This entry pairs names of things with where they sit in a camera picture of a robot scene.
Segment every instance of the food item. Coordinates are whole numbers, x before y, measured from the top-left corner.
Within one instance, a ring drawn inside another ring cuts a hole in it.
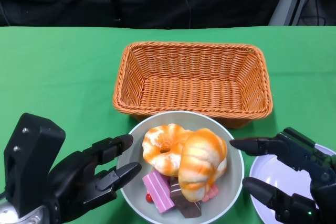
[[[170,198],[184,218],[196,218],[202,215],[200,202],[190,202],[183,196],[177,178],[172,177],[170,185]]]
[[[159,213],[164,213],[174,207],[174,203],[170,199],[169,177],[161,175],[154,170],[142,178],[148,193],[153,199]]]
[[[177,176],[183,144],[191,134],[177,124],[152,128],[142,142],[143,158],[159,173]]]
[[[178,182],[187,200],[196,202],[205,197],[215,180],[225,172],[226,155],[225,141],[209,129],[190,135],[183,145],[178,170]]]
[[[208,200],[214,198],[219,194],[219,189],[216,184],[213,184],[210,190],[206,193],[205,197],[202,199],[202,202],[207,202]]]
[[[148,203],[153,203],[152,196],[150,194],[146,194],[146,200]]]

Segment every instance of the basket rim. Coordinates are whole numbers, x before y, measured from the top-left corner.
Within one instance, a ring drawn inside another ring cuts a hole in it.
[[[121,101],[121,87],[123,85],[124,76],[125,76],[125,68],[129,58],[130,50],[134,48],[138,48],[141,46],[171,46],[172,44],[183,45],[187,47],[233,47],[233,48],[249,48],[252,49],[255,53],[259,55],[258,60],[261,61],[263,68],[263,77],[262,77],[262,91],[264,92],[265,106],[261,110],[229,110],[229,109],[212,109],[212,108],[190,108],[190,107],[148,107],[148,106],[129,106]],[[179,111],[190,111],[201,113],[203,115],[207,115],[210,117],[217,118],[235,118],[235,119],[259,119],[267,117],[273,110],[273,101],[270,89],[270,80],[266,67],[266,59],[264,57],[263,52],[254,45],[250,44],[238,44],[238,43],[220,43],[220,42],[173,42],[173,41],[139,41],[128,44],[122,53],[122,58],[118,70],[117,81],[114,85],[113,99],[112,104],[114,108],[124,114],[129,115],[140,115],[140,116],[152,116],[161,112],[168,112],[173,110]]]

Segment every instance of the gray bowl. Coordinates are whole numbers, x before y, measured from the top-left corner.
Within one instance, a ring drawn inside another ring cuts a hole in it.
[[[208,128],[224,139],[227,144],[227,170],[216,181],[219,195],[206,203],[202,203],[202,216],[198,218],[185,219],[177,209],[160,214],[155,205],[148,203],[145,199],[146,187],[142,178],[151,171],[152,167],[142,157],[142,140],[149,129],[170,123],[179,124],[186,130],[191,131]],[[234,149],[229,144],[229,141],[233,139],[231,134],[216,121],[193,112],[165,112],[142,121],[129,134],[134,138],[133,145],[118,158],[117,168],[129,162],[139,162],[142,165],[142,170],[121,189],[121,192],[132,209],[145,220],[155,224],[177,223],[180,221],[184,224],[211,223],[225,214],[237,200],[244,178],[243,157],[239,150]]]

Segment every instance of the croissant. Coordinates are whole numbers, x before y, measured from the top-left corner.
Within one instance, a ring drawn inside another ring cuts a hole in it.
[[[215,180],[225,172],[227,146],[209,129],[200,129],[184,143],[179,171],[179,183],[184,197],[202,200]]]

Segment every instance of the chocolate bar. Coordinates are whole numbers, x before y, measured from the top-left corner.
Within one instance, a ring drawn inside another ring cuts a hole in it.
[[[200,202],[190,202],[183,196],[177,178],[171,178],[170,186],[170,198],[184,218],[196,218],[202,215]]]

